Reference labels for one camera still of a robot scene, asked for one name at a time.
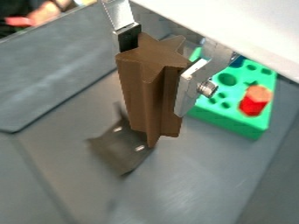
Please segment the person's hand in background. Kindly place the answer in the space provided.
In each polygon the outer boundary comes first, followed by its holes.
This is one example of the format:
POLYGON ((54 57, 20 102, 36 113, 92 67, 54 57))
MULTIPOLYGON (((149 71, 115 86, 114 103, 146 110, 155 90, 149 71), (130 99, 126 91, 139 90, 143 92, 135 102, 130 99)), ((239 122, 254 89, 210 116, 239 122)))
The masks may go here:
POLYGON ((40 26, 54 20, 71 6, 74 0, 46 0, 24 17, 11 16, 4 22, 15 27, 40 26))

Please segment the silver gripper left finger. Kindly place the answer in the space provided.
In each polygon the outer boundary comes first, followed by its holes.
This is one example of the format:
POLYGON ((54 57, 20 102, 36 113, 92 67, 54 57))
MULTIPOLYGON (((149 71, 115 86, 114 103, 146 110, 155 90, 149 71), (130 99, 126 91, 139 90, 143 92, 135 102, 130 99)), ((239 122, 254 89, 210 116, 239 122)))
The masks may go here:
POLYGON ((138 48, 142 25, 135 21, 129 0, 102 0, 119 53, 138 48))

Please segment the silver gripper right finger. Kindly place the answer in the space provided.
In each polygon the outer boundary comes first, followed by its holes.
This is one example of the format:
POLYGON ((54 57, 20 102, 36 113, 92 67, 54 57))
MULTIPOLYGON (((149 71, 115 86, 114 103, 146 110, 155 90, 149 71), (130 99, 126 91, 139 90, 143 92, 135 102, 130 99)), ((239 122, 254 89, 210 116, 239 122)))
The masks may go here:
POLYGON ((239 57, 239 54, 210 38, 202 41, 201 57, 181 73, 177 89, 174 113, 183 117, 193 108, 201 95, 211 98, 218 85, 211 77, 221 72, 239 57))

